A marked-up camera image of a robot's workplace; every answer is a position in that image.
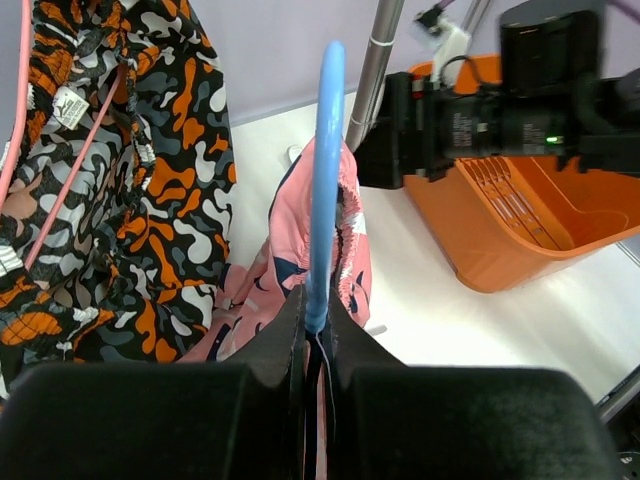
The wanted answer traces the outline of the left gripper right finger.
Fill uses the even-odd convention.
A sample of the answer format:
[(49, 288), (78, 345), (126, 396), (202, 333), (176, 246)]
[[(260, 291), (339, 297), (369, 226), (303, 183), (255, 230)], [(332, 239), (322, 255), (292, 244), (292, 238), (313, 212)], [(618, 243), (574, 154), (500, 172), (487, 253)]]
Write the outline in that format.
[(332, 298), (331, 479), (618, 479), (610, 435), (579, 384), (533, 368), (416, 367)]

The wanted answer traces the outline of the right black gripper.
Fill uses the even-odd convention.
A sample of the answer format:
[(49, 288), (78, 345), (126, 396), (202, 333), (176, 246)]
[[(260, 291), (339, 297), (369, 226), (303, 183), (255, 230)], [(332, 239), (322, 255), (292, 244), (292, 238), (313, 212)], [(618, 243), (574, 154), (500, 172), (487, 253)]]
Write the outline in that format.
[(406, 175), (444, 178), (461, 158), (504, 153), (504, 91), (481, 82), (471, 94), (434, 87), (429, 75), (385, 78), (377, 119), (354, 152), (366, 187), (393, 190)]

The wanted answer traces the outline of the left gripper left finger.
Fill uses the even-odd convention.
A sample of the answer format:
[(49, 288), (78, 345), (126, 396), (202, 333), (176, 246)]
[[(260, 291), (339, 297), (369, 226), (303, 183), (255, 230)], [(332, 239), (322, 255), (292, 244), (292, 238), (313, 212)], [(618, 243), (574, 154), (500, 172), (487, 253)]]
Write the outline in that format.
[(299, 479), (304, 303), (222, 362), (49, 364), (1, 415), (5, 479)]

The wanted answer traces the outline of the blue wire hanger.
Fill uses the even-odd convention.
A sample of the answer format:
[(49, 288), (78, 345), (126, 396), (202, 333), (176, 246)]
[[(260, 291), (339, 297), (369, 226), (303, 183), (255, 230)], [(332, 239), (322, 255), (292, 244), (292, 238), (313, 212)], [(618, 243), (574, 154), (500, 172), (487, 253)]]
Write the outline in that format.
[(319, 334), (328, 315), (345, 100), (346, 53), (331, 42), (323, 56), (313, 156), (310, 268), (306, 281), (305, 328)]

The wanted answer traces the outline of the pink shark print shorts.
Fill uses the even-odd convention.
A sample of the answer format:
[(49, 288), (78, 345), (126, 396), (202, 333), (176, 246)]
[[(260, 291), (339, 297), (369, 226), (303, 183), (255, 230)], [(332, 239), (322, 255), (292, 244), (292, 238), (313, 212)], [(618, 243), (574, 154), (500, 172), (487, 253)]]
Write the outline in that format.
[[(305, 328), (310, 268), (312, 140), (283, 177), (269, 210), (269, 232), (249, 268), (226, 265), (218, 285), (211, 326), (183, 363), (222, 362), (256, 337), (278, 315), (291, 292), (302, 287), (304, 303), (304, 461), (299, 479), (327, 475), (328, 436), (333, 429), (327, 320), (312, 335)], [(363, 330), (369, 319), (371, 261), (356, 160), (341, 148), (329, 304), (339, 299)]]

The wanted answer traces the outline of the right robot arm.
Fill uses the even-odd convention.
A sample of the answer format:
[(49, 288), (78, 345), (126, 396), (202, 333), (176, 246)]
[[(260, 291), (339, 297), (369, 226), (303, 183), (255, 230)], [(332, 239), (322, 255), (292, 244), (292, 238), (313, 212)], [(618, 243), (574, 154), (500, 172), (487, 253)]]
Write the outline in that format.
[(580, 172), (639, 174), (639, 74), (602, 76), (603, 1), (526, 1), (499, 19), (500, 79), (439, 52), (426, 74), (386, 77), (380, 116), (355, 151), (367, 187), (444, 178), (461, 158), (576, 160)]

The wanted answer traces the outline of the orange black camouflage shorts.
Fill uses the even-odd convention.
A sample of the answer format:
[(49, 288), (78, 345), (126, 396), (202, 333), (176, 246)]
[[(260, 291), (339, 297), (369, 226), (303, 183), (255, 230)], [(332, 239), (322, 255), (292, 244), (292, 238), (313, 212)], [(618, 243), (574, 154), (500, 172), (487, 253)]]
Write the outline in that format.
[(46, 362), (174, 362), (211, 327), (236, 181), (186, 1), (37, 1), (1, 186), (1, 393)]

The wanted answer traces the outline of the metal clothes rack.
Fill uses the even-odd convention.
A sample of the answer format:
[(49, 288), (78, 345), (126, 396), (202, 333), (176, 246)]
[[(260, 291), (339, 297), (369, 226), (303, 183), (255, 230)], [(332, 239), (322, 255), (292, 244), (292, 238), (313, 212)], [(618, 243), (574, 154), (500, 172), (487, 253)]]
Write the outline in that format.
[[(449, 1), (438, 1), (434, 5), (437, 3), (443, 3), (445, 10), (451, 4)], [(467, 31), (471, 35), (472, 42), (472, 37), (490, 6), (489, 1), (473, 1), (461, 24), (448, 18)], [(403, 0), (378, 2), (345, 138), (351, 151), (357, 149), (376, 122), (384, 96), (386, 70), (403, 7)], [(426, 37), (414, 25), (414, 18), (411, 27), (419, 36), (420, 42), (429, 47)]]

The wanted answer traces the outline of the orange plastic basket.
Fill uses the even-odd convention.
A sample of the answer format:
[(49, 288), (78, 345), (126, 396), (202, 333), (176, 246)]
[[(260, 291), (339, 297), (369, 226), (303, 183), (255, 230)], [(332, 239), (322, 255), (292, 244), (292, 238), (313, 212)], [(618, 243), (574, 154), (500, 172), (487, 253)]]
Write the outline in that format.
[(463, 158), (445, 178), (405, 188), (458, 279), (513, 288), (639, 232), (639, 182), (551, 157)]

